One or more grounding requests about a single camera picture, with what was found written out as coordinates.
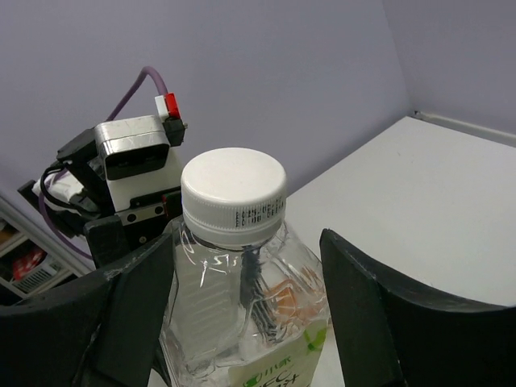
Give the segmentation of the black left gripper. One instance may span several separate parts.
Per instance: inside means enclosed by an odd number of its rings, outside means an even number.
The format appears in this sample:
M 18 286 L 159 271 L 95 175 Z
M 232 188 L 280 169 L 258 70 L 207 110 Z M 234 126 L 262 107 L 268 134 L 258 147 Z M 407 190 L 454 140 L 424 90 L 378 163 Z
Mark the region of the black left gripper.
M 175 151 L 181 145 L 181 129 L 164 130 Z M 59 149 L 56 159 L 83 184 L 100 211 L 84 226 L 85 237 L 97 265 L 112 260 L 101 251 L 103 248 L 134 251 L 159 236 L 167 223 L 181 214 L 181 183 L 176 189 L 132 199 L 129 209 L 115 211 L 93 128 L 84 130 Z

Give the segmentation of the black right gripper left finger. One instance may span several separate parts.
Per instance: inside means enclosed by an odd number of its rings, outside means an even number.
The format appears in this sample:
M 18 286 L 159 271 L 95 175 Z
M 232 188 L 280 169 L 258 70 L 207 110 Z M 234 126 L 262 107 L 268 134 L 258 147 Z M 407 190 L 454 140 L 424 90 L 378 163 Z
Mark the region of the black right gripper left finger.
M 173 238 L 1 308 L 3 386 L 145 386 L 169 301 Z

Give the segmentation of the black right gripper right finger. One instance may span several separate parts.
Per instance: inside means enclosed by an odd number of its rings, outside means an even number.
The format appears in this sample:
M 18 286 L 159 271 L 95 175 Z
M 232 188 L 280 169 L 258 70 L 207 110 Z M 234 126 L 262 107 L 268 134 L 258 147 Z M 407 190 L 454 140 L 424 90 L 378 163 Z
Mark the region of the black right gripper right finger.
M 329 229 L 319 247 L 346 385 L 514 385 L 512 306 L 425 285 Z

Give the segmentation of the clear bottle beige label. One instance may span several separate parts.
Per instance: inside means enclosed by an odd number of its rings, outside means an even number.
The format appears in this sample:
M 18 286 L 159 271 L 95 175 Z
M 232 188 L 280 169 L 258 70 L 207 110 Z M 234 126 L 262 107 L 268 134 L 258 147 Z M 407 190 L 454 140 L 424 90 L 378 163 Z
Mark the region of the clear bottle beige label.
M 160 334 L 175 386 L 308 386 L 330 311 L 320 260 L 285 220 L 272 156 L 219 148 L 181 174 L 173 283 Z

